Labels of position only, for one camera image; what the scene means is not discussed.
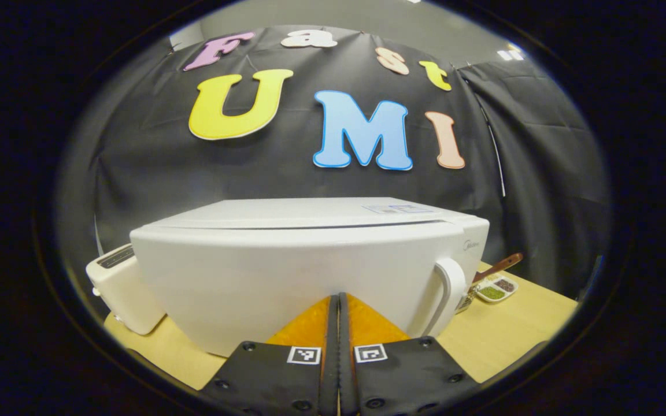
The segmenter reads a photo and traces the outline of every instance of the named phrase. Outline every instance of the yellow letter u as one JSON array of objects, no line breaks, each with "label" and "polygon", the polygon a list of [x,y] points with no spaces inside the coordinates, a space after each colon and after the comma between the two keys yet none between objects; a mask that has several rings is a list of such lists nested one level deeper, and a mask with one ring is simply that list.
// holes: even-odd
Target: yellow letter u
[{"label": "yellow letter u", "polygon": [[223,105],[230,87],[243,79],[242,76],[233,74],[202,81],[197,86],[199,95],[190,114],[190,131],[200,139],[220,140],[261,129],[277,114],[282,82],[293,74],[289,69],[267,69],[253,74],[259,81],[256,102],[240,116],[225,116]]}]

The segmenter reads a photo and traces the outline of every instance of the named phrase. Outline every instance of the ceiling light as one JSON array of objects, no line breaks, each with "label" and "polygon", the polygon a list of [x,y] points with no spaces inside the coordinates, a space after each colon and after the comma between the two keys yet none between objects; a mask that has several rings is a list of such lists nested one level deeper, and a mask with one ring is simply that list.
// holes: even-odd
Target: ceiling light
[{"label": "ceiling light", "polygon": [[510,56],[510,54],[505,52],[504,50],[498,50],[497,54],[500,55],[500,58],[505,59],[505,61],[511,61],[513,59],[513,57]]},{"label": "ceiling light", "polygon": [[523,60],[523,56],[521,56],[520,53],[518,53],[517,50],[511,50],[510,51],[510,56],[515,58],[516,61],[522,61]]}]

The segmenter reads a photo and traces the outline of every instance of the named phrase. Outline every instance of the brown spice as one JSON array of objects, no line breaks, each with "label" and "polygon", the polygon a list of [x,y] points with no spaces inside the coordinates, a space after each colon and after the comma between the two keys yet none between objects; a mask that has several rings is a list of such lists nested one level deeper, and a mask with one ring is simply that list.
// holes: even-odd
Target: brown spice
[{"label": "brown spice", "polygon": [[513,284],[511,284],[507,280],[497,281],[494,283],[494,285],[500,287],[501,289],[504,289],[505,292],[513,292],[513,290],[515,290],[516,288],[515,286],[513,286]]}]

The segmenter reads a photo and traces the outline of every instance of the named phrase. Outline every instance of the green seasoning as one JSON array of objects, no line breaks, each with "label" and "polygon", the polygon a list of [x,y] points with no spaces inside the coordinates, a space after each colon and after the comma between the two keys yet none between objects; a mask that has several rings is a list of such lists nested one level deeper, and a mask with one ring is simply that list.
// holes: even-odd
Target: green seasoning
[{"label": "green seasoning", "polygon": [[486,287],[479,291],[484,296],[487,296],[490,299],[500,299],[505,297],[505,293],[500,292],[500,290],[495,289],[494,287]]}]

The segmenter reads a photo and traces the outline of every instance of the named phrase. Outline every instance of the black backdrop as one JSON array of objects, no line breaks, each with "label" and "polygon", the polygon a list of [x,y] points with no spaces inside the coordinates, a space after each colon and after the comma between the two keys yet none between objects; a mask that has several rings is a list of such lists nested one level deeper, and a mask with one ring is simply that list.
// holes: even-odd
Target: black backdrop
[{"label": "black backdrop", "polygon": [[[132,229],[198,206],[238,198],[392,196],[488,219],[484,261],[523,252],[514,272],[577,296],[608,242],[608,179],[589,128],[547,74],[529,61],[456,69],[377,35],[335,27],[324,27],[335,47],[283,47],[280,41],[298,29],[321,27],[255,29],[253,39],[219,61],[186,72],[204,42],[170,54],[160,42],[103,88],[72,135],[56,193],[59,247],[82,289],[90,289],[84,267],[98,257],[97,237],[107,252],[129,242]],[[410,74],[381,66],[376,47],[402,55]],[[452,90],[431,84],[418,61],[439,64]],[[215,142],[192,135],[187,121],[200,82],[241,74],[224,106],[225,114],[238,115],[253,105],[258,82],[251,77],[264,69],[294,71],[267,126]],[[383,100],[405,105],[413,168],[385,170],[355,159],[343,169],[314,166],[323,136],[323,108],[314,99],[320,90],[351,94],[367,118]],[[427,111],[454,119],[465,168],[436,163]],[[348,142],[345,148],[353,155]],[[106,314],[100,301],[95,305]]]}]

